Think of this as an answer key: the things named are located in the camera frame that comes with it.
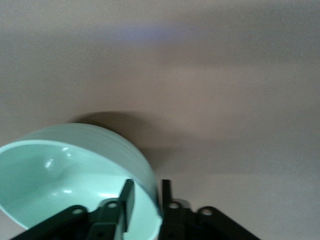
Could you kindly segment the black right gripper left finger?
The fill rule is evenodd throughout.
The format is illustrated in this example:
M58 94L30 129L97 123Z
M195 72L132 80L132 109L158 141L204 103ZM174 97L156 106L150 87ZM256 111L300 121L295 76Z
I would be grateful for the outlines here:
M14 240L122 240L128 231L135 204L135 184L127 179L119 197L103 200L96 210L70 206Z

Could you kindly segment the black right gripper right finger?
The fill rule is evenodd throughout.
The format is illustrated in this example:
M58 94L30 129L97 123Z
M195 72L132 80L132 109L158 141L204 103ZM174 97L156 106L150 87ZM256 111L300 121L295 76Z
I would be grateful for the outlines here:
M174 198L172 182L163 179L162 240L257 240L258 237L212 206L192 211L188 202Z

